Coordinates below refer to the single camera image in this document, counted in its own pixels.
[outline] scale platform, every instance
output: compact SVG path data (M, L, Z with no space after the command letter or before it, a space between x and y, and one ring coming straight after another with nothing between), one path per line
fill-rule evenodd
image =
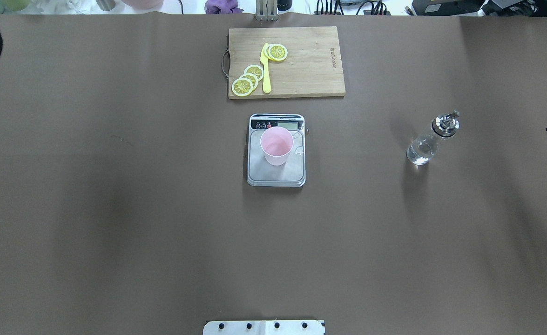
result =
M294 136L288 161L274 166L265 160L261 136L269 127L285 127ZM306 181L304 118L290 114L254 114L248 125L246 181L252 186L301 187Z

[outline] brown table surface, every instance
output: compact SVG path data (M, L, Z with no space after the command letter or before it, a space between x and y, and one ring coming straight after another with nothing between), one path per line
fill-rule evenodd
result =
M230 101L233 27L339 29L344 98ZM547 334L547 19L0 15L0 335ZM459 133L405 158L439 113ZM305 116L303 188L246 184Z

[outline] plastic cup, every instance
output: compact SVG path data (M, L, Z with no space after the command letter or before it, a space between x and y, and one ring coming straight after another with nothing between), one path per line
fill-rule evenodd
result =
M271 127L261 135L261 149L271 165L286 163L293 146L294 136L284 127Z

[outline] green cup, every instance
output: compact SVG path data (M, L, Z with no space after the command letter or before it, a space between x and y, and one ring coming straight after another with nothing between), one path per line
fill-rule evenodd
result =
M2 0L9 11L18 12L29 6L29 0Z

